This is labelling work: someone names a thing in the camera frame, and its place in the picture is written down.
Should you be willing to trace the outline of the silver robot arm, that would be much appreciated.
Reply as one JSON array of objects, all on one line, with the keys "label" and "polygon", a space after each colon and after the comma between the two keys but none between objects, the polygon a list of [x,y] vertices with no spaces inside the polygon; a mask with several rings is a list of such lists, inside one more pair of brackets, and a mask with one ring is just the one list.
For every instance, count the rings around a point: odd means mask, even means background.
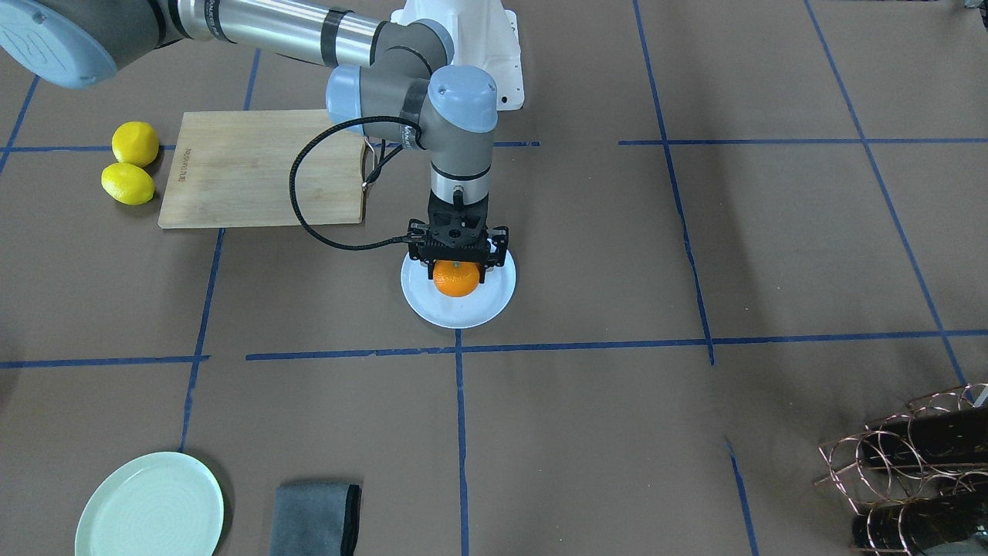
[{"label": "silver robot arm", "polygon": [[409,258],[438,277],[442,261],[474,263],[484,276],[509,255],[509,231],[489,228],[490,168],[498,122],[496,83],[475,66],[454,64],[454,39],[433,20],[402,25],[303,1],[4,1],[2,47],[43,80],[85,89],[174,42],[242,43],[331,68],[332,120],[296,156],[287,188],[294,215],[319,242],[328,238],[301,214],[296,176],[303,159],[332,134],[361,127],[396,151],[431,155],[429,219],[411,219]]}]

